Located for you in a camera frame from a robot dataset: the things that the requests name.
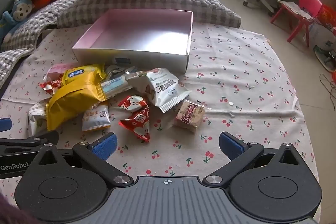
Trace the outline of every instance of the box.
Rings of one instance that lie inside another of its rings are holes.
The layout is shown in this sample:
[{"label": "box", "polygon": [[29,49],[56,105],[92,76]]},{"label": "box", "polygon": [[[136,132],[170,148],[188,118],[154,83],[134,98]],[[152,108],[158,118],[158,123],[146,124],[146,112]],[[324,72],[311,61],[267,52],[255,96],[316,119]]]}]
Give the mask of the box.
[{"label": "box", "polygon": [[167,68],[185,73],[193,13],[169,9],[111,9],[72,47],[79,63]]},{"label": "box", "polygon": [[325,51],[336,50],[336,36],[317,22],[309,26],[309,47],[314,49],[315,46]]}]

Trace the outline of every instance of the stuffed monkey face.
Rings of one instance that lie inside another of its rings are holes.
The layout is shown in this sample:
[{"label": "stuffed monkey face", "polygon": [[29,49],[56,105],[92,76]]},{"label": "stuffed monkey face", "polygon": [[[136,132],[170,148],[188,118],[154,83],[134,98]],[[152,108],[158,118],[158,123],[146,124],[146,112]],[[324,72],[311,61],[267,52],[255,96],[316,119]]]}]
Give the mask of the stuffed monkey face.
[{"label": "stuffed monkey face", "polygon": [[21,2],[16,6],[16,11],[13,13],[13,18],[16,21],[22,21],[26,17],[28,17],[32,9],[33,9],[32,4]]}]

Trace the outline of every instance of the brown square snack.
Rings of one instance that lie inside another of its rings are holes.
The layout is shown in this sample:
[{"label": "brown square snack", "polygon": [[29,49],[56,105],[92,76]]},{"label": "brown square snack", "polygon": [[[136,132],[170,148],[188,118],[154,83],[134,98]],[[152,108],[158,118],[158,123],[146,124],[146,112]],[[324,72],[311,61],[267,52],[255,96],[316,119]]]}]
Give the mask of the brown square snack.
[{"label": "brown square snack", "polygon": [[175,118],[174,125],[187,128],[195,133],[203,119],[204,112],[203,105],[185,100]]}]

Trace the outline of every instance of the checkered blanket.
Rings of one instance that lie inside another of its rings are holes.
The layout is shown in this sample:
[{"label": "checkered blanket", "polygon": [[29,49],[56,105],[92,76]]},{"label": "checkered blanket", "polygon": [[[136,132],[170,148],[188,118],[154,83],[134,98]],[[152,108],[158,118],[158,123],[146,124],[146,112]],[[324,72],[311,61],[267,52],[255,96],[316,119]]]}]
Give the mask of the checkered blanket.
[{"label": "checkered blanket", "polygon": [[108,9],[161,8],[191,10],[195,22],[239,28],[241,18],[218,0],[57,0],[33,14],[3,43],[0,52],[0,87],[14,65],[36,49],[42,31],[57,24],[58,28],[92,24]]}]

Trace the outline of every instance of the cable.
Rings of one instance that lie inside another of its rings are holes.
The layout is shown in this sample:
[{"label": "cable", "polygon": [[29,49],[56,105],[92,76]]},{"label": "cable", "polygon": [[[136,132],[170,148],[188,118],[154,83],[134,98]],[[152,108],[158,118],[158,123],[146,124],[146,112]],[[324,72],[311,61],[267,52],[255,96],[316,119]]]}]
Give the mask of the cable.
[{"label": "cable", "polygon": [[[330,90],[330,91],[329,91],[328,88],[325,86],[325,84],[322,83],[321,75],[323,75],[324,78],[329,82],[330,87],[331,87],[331,90]],[[331,97],[333,97],[334,99],[336,99],[336,97],[335,97],[334,95],[331,94],[331,93],[333,92],[333,90],[336,90],[335,82],[334,82],[334,81],[331,81],[331,82],[330,82],[330,81],[327,79],[327,77],[326,77],[323,73],[320,74],[320,82],[321,82],[321,84],[325,87],[325,89],[329,92],[330,101],[333,103],[334,110],[336,111],[336,109],[335,109],[335,103],[334,103],[333,99],[331,99]]]}]

